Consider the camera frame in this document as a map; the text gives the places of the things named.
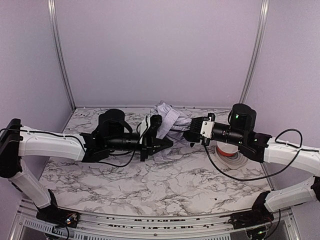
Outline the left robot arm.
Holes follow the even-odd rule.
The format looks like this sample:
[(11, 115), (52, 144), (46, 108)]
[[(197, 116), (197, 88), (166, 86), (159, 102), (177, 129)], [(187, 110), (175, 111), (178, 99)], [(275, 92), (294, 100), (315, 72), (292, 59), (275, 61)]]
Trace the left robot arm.
[(160, 115), (146, 116), (133, 131), (122, 110), (109, 109), (98, 117), (98, 125), (93, 132), (65, 135), (23, 126), (20, 119), (13, 118), (0, 131), (0, 176), (33, 201), (37, 219), (61, 228), (76, 228), (80, 214), (59, 208), (54, 193), (29, 171), (23, 157), (56, 157), (82, 163), (101, 163), (118, 151), (119, 155), (139, 152), (143, 162), (173, 146), (168, 138), (157, 137), (162, 123)]

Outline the lilac folding umbrella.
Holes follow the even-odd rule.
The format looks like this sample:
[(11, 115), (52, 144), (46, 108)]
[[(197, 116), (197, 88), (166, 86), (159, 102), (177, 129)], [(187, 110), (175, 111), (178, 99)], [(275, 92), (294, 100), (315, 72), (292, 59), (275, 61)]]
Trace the lilac folding umbrella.
[(157, 130), (156, 137), (162, 140), (167, 138), (173, 142), (172, 147), (156, 153), (156, 158), (166, 158), (176, 145), (188, 145), (188, 141), (183, 137), (183, 134), (190, 129), (191, 118), (189, 116), (163, 100), (150, 110), (150, 114), (160, 115), (162, 118), (162, 124)]

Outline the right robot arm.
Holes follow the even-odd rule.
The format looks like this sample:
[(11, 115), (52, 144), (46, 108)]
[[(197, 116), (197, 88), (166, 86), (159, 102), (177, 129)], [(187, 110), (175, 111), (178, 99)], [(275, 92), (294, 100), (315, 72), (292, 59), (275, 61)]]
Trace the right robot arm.
[(260, 193), (250, 210), (230, 216), (228, 222), (234, 229), (262, 225), (274, 220), (276, 211), (320, 199), (320, 150), (255, 132), (256, 116), (251, 107), (237, 103), (232, 106), (227, 124), (216, 122), (215, 114), (209, 113), (206, 117), (193, 118), (183, 133), (190, 143), (201, 143), (204, 147), (211, 141), (234, 145), (249, 160), (281, 164), (312, 174), (299, 184)]

